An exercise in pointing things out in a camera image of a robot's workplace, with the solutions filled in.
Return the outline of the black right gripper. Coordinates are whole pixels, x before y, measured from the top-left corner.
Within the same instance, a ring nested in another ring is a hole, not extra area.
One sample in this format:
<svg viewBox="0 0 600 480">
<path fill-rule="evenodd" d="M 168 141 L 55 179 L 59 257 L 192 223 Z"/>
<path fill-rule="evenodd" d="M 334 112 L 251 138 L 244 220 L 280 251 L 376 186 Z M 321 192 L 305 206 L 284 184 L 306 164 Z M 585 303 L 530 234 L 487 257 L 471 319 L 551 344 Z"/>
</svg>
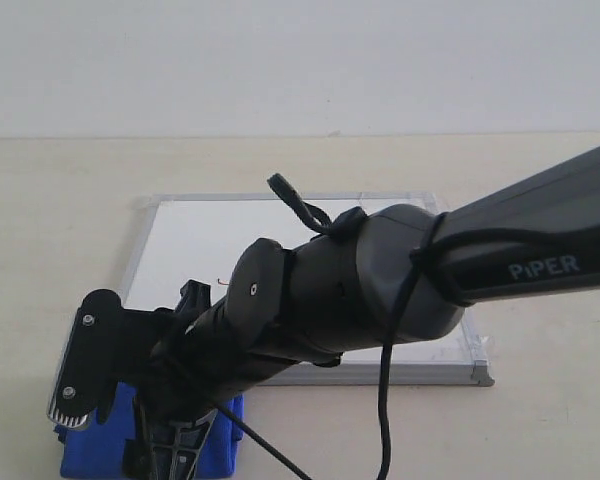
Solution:
<svg viewBox="0 0 600 480">
<path fill-rule="evenodd" d="M 193 479 L 218 404 L 299 363 L 330 368 L 341 362 L 340 352 L 283 323 L 281 300 L 258 312 L 259 296 L 245 307 L 226 298 L 212 303 L 209 286 L 194 281 L 181 293 L 174 309 L 133 313 L 132 331 L 143 347 L 127 377 L 139 404 L 133 405 L 135 437 L 125 441 L 126 478 Z"/>
</svg>

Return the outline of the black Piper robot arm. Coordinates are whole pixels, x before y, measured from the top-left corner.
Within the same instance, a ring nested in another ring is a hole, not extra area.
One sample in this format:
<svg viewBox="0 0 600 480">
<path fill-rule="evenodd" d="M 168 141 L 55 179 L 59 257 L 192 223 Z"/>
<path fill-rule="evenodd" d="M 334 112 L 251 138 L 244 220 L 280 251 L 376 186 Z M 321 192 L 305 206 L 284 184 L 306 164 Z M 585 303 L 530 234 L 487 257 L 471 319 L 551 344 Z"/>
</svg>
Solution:
<svg viewBox="0 0 600 480">
<path fill-rule="evenodd" d="M 133 401 L 132 479 L 190 479 L 227 402 L 306 362 L 382 350 L 377 415 L 386 478 L 396 345 L 446 336 L 483 301 L 600 288 L 600 146 L 460 209 L 355 207 L 329 220 L 281 176 L 270 187 L 313 231 L 286 249 L 252 243 L 212 306 L 182 291 Z"/>
</svg>

